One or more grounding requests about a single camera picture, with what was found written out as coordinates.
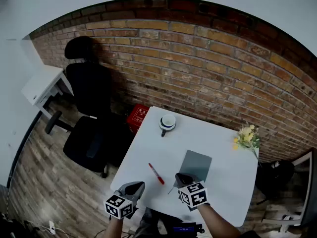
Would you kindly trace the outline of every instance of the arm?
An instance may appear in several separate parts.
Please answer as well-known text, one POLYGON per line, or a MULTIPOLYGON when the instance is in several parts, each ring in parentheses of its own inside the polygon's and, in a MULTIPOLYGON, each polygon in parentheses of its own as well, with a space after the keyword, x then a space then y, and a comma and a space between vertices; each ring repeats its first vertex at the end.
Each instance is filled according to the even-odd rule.
POLYGON ((202 204, 197 208, 213 238, 238 238, 241 235, 238 229, 217 214, 210 205, 202 204))
POLYGON ((123 219, 112 218, 104 238, 121 238, 123 219))

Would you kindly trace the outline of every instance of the red box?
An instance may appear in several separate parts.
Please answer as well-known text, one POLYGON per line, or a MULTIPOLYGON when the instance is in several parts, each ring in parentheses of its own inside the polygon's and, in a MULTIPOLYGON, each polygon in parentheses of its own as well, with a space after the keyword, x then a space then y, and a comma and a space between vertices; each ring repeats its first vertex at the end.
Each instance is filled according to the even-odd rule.
POLYGON ((127 123, 129 124, 130 130, 136 134, 149 111, 149 108, 141 104, 134 106, 131 114, 127 118, 127 123))

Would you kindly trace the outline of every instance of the white cup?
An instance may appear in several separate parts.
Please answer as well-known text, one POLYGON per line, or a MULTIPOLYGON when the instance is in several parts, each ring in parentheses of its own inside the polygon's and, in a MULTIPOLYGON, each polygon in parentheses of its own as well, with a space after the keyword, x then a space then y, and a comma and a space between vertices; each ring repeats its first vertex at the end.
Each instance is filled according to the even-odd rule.
POLYGON ((162 129, 161 136, 164 137, 165 133, 169 130, 172 130, 176 126, 176 118, 173 115, 164 115, 160 121, 159 126, 162 129))

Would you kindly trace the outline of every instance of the chair seat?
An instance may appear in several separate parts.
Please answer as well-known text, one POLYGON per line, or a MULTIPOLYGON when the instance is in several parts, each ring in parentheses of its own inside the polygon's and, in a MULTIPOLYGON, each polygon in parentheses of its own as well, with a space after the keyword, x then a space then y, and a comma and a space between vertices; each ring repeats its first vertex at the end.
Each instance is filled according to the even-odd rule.
POLYGON ((81 117, 69 135, 63 151, 79 165, 94 172, 102 172, 107 163, 105 144, 110 141, 106 131, 99 120, 81 117))

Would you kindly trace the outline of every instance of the chair armrest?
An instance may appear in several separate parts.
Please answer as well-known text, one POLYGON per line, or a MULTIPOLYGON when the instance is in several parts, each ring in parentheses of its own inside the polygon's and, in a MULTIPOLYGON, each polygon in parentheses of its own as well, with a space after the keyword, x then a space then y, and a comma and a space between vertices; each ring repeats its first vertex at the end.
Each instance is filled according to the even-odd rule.
POLYGON ((61 111, 56 111, 52 118, 49 120, 48 124, 45 127, 46 134, 50 134, 51 130, 55 125, 64 128, 66 130, 71 131, 73 129, 72 126, 64 123, 63 121, 59 120, 60 116, 62 115, 61 111))

